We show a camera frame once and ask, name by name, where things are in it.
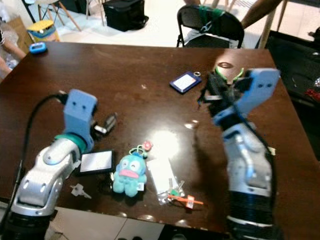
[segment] black bag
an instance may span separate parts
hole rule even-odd
[[[145,0],[110,0],[103,8],[107,25],[123,32],[142,29],[149,19],[145,16]]]

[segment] pink lips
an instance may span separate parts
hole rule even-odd
[[[120,171],[119,173],[120,176],[126,176],[129,178],[134,178],[134,179],[138,179],[139,175],[137,173],[135,173],[134,171],[131,170],[127,170],[127,169],[123,169]]]

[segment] wooden table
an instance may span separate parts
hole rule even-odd
[[[174,174],[184,180],[184,191],[205,203],[193,212],[170,204],[160,206],[147,173],[145,193],[134,199],[104,191],[104,176],[71,176],[64,183],[58,206],[129,218],[152,215],[164,223],[187,220],[195,228],[223,232],[228,214],[227,159],[221,130],[211,123],[205,106],[197,110],[204,82],[185,95],[169,82],[186,71],[200,71],[203,79],[218,62],[234,67],[223,73],[234,77],[240,68],[273,68],[267,50],[205,49],[48,43],[48,52],[28,54],[0,85],[0,197],[9,198],[21,156],[27,118],[48,94],[72,88],[95,95],[95,119],[118,113],[118,125],[95,150],[115,149],[116,160],[145,140],[154,143],[149,160],[165,154]],[[320,171],[307,136],[281,81],[273,97],[252,111],[253,121],[276,148],[277,223],[289,239],[320,239]],[[197,131],[185,127],[199,121]],[[31,131],[26,166],[64,129],[63,106],[48,103]],[[71,195],[80,183],[92,199]]]

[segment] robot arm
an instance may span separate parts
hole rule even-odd
[[[97,99],[71,90],[64,107],[65,130],[37,156],[34,167],[23,177],[5,223],[2,239],[44,239],[63,182],[90,152],[94,139],[107,130],[96,125]]]
[[[209,74],[200,101],[210,103],[215,125],[223,130],[227,156],[230,213],[228,230],[237,240],[278,240],[273,206],[276,191],[272,156],[264,140],[245,116],[273,94],[279,71],[258,68],[228,87],[217,74]]]

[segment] plush toy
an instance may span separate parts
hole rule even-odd
[[[115,168],[113,191],[134,197],[138,193],[139,183],[147,182],[146,163],[139,154],[126,155]]]

